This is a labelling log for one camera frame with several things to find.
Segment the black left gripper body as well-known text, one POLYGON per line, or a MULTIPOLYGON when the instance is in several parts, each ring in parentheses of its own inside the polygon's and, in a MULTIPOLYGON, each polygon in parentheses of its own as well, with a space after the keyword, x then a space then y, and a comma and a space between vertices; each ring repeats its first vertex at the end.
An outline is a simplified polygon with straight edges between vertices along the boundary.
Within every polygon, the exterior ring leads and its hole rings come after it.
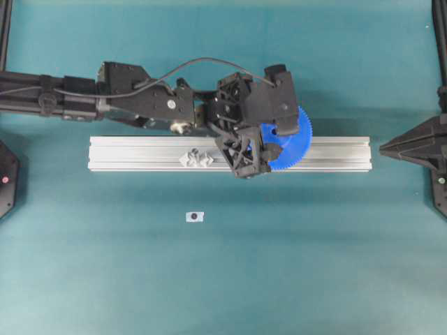
POLYGON ((214 90, 196 90, 195 134, 233 140, 251 135, 260 140, 262 109, 256 104, 264 88, 262 80, 236 72, 219 80, 214 90))

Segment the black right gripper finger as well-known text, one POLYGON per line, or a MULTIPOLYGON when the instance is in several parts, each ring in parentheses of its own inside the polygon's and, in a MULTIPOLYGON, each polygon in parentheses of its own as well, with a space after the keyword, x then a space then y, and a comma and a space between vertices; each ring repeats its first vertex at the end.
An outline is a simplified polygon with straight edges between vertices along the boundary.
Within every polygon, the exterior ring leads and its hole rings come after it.
POLYGON ((432 117, 410 131, 382 144, 382 156, 441 170, 441 117, 432 117))

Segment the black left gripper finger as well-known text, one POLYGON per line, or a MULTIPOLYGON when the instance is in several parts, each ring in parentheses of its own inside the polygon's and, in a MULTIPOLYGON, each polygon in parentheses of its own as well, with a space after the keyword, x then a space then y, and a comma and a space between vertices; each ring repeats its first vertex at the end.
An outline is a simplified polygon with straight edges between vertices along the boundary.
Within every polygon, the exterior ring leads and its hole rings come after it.
POLYGON ((279 158, 283 148, 277 143, 264 143, 262 148, 262 159, 266 162, 272 162, 279 158))
POLYGON ((217 129, 217 133, 214 141, 236 178, 250 179, 272 171, 263 157, 260 128, 248 127, 234 133, 217 129))

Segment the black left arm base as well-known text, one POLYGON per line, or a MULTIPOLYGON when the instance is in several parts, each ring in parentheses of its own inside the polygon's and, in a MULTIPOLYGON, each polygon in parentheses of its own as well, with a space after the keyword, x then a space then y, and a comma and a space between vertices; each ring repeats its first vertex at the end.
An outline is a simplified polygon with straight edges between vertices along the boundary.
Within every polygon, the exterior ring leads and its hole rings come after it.
POLYGON ((4 218, 15 206, 20 161, 1 141, 0 214, 4 218))

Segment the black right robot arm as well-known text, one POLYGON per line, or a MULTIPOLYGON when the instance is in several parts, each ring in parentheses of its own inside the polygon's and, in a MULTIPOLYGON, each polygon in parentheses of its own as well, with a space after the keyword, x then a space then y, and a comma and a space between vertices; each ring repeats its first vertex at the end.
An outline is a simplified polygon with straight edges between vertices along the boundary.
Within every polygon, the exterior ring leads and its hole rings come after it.
POLYGON ((441 114, 381 145, 382 156, 446 174, 446 87, 438 89, 438 96, 441 114))

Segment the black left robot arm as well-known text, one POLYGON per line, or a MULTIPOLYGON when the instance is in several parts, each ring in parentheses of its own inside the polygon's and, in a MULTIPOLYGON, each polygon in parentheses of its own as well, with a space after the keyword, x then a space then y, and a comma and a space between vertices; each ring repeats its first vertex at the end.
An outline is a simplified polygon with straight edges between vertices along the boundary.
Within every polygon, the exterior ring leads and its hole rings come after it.
POLYGON ((270 171, 281 149, 262 136, 263 124, 278 135, 297 129, 298 111, 289 72, 283 65, 253 75, 234 73, 211 91, 180 78, 174 87, 140 66, 105 62, 96 79, 4 71, 1 110, 69 121, 109 119, 136 128, 157 126, 176 135, 212 136, 238 178, 270 171))

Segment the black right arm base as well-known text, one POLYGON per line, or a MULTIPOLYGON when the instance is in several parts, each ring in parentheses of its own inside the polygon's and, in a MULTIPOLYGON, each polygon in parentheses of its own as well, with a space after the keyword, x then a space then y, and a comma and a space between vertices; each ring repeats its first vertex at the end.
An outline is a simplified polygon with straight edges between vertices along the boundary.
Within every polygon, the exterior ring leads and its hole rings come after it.
POLYGON ((446 206, 446 173, 430 170, 432 185, 432 201, 434 208, 444 217, 447 217, 446 206))

